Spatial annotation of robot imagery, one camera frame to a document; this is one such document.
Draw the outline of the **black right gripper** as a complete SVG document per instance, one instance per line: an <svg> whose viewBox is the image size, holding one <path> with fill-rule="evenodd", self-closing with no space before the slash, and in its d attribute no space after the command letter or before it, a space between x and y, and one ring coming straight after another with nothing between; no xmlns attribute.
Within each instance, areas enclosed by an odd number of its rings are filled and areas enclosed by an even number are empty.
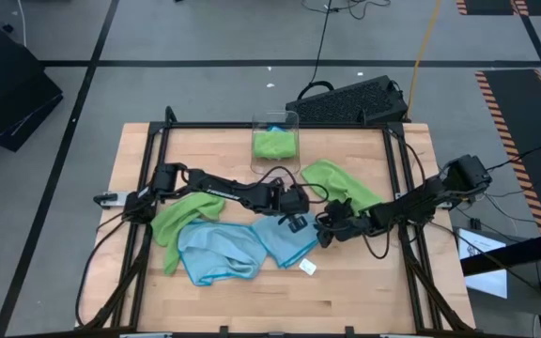
<svg viewBox="0 0 541 338"><path fill-rule="evenodd" d="M373 236L371 207L354 211L351 202L351 199L344 202L332 200L316 215L316 223L319 224L317 241L322 248L328 248L334 239L344 242L360 236Z"/></svg>

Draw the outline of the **green microfiber towel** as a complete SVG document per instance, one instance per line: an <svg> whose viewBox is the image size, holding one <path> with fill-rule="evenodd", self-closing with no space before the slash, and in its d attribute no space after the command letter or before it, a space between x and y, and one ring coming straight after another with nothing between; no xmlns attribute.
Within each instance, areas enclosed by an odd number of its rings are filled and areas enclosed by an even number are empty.
<svg viewBox="0 0 541 338"><path fill-rule="evenodd" d="M254 134L253 153L257 158L286 159L296 155L296 136L288 131L263 131Z"/></svg>
<svg viewBox="0 0 541 338"><path fill-rule="evenodd" d="M160 212L151 222L156 243L164 247L163 272L172 275L178 266L178 236L184 226L203 216L218 221L224 209L224 199L215 195L196 192L181 198Z"/></svg>
<svg viewBox="0 0 541 338"><path fill-rule="evenodd" d="M321 198L328 197L329 201L340 202L350 199L354 213L383 202L359 179L329 160L321 159L306 166L301 170L301 176Z"/></svg>

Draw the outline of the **clear plastic bin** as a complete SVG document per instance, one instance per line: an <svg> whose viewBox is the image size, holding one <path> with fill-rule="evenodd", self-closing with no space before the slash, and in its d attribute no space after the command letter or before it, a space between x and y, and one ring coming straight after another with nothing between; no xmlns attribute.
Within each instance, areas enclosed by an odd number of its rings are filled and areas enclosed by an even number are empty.
<svg viewBox="0 0 541 338"><path fill-rule="evenodd" d="M269 126L278 126L295 134L297 152L294 157L286 159L266 159L257 158L254 156L254 134L267 131ZM267 111L256 113L252 118L251 170L258 175L263 175L269 172L270 169L277 166L285 167L285 169L291 174L297 174L300 171L300 118L296 113L291 111Z"/></svg>

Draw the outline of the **black perforated computer case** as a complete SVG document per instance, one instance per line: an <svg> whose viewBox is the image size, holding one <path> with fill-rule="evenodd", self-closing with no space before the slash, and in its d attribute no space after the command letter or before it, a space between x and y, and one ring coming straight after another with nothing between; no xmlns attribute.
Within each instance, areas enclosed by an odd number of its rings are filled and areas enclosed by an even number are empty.
<svg viewBox="0 0 541 338"><path fill-rule="evenodd" d="M327 81L312 82L286 110L305 123L375 124L401 121L408 106L399 85L383 75L339 88Z"/></svg>

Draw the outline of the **black metal beam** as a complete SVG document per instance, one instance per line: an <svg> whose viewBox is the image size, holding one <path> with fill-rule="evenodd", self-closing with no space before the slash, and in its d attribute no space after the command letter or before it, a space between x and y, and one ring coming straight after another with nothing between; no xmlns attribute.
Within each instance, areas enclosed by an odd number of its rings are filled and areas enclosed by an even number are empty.
<svg viewBox="0 0 541 338"><path fill-rule="evenodd" d="M534 262L541 262L541 237L464 258L461 267L469 276Z"/></svg>

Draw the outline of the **black cabinet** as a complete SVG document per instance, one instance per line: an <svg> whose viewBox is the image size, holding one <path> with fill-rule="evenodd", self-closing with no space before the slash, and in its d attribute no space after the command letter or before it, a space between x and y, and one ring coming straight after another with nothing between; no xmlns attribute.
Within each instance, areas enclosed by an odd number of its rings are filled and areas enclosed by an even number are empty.
<svg viewBox="0 0 541 338"><path fill-rule="evenodd" d="M18 151L62 99L36 57L0 30L0 146Z"/></svg>

